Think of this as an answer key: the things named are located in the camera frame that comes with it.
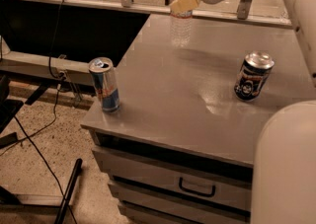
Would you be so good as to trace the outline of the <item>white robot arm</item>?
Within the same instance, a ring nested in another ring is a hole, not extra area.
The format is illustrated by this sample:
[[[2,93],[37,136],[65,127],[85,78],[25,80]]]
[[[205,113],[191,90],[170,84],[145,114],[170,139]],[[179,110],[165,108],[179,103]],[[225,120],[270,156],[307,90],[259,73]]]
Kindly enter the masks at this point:
[[[175,12],[200,2],[176,0]],[[316,74],[316,0],[282,0],[309,76]],[[250,224],[316,224],[316,101],[276,112],[263,127],[254,156]]]

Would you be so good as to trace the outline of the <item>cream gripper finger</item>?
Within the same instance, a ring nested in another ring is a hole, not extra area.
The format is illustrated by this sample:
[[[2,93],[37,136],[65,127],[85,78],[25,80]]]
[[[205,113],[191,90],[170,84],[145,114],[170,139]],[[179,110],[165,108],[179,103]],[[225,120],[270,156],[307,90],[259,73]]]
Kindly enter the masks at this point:
[[[170,4],[170,9],[174,14],[191,11],[198,7],[201,0],[174,0]]]

